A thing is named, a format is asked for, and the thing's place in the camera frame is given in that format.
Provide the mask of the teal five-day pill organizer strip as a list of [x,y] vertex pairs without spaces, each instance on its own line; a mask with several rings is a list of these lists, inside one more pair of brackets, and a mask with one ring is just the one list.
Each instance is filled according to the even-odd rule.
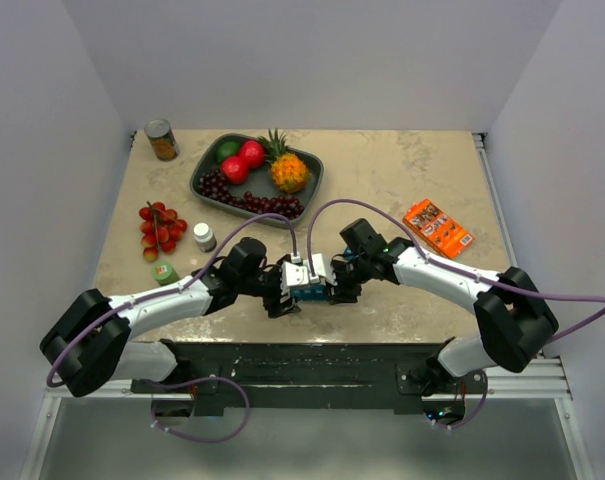
[[326,286],[321,283],[293,287],[290,293],[297,302],[328,300]]

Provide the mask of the green pill bottle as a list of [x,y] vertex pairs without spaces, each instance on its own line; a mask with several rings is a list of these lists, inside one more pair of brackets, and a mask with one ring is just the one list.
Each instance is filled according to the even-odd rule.
[[170,285],[180,280],[180,275],[173,265],[167,261],[156,262],[151,267],[153,279],[160,285]]

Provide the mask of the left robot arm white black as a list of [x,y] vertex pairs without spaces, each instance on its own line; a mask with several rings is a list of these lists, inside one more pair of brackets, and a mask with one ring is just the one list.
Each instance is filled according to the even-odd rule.
[[167,392],[182,390],[189,368],[162,341],[137,337],[178,320],[223,310],[240,296],[256,297],[271,318],[296,310],[285,290],[286,263],[300,265],[298,252],[264,264],[265,245],[246,237],[222,259],[184,278],[146,292],[107,297],[98,289],[81,293],[41,340],[51,369],[47,384],[66,387],[75,397],[94,393],[112,380],[148,379]]

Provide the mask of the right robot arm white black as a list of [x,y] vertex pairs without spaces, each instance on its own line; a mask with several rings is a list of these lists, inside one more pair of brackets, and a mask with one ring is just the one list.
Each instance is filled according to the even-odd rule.
[[[445,341],[409,370],[408,385],[423,396],[451,392],[467,374],[493,366],[520,373],[558,331],[555,315],[519,268],[484,273],[420,254],[411,240],[386,241],[365,219],[340,235],[352,256],[331,263],[337,282],[333,302],[354,303],[364,283],[380,280],[427,291],[475,316],[476,336]],[[480,279],[483,275],[486,282]]]

